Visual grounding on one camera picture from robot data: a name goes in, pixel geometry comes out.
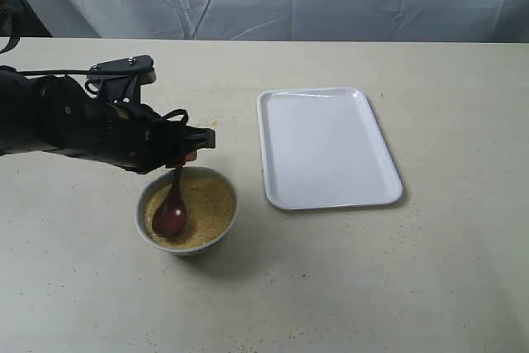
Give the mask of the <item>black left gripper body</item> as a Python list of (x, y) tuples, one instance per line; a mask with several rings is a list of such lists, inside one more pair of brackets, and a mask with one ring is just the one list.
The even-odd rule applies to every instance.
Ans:
[(184, 164), (188, 112), (174, 109), (160, 115), (145, 104), (118, 102), (106, 106), (96, 133), (93, 159), (137, 174)]

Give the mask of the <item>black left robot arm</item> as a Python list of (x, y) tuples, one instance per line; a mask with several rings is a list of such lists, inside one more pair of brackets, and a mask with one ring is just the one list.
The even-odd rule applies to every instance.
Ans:
[(160, 115), (135, 100), (91, 98), (69, 76), (1, 70), (2, 155), (45, 152), (146, 174), (215, 145), (214, 131), (190, 126), (184, 109)]

